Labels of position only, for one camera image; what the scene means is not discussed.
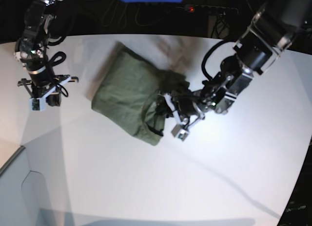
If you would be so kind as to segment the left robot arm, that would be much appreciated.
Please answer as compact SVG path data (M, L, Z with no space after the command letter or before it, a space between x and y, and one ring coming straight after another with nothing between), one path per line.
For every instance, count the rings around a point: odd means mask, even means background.
M254 14L250 25L234 45L234 54L220 64L220 71L210 76L206 63L212 53L229 42L222 40L204 56L201 70L206 77L203 88L191 91L189 83L168 83L159 92L157 112L172 117L176 125L172 135L185 140L190 129L205 119L207 112L225 114L239 94L263 74L287 50L302 32L312 9L312 0L268 0Z

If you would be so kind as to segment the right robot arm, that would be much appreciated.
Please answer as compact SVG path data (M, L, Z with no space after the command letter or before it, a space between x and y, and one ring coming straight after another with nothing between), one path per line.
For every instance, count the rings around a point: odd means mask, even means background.
M23 86L29 93L32 111L44 111L46 106L59 107L61 98L69 95L65 85L79 81L76 76L55 74L53 68L66 60L64 52L59 51L51 58L47 55L50 46L59 45L65 39L53 38L50 31L57 16L49 9L62 1L34 0L25 13L22 36L15 44L14 56L30 76L18 81L17 86Z

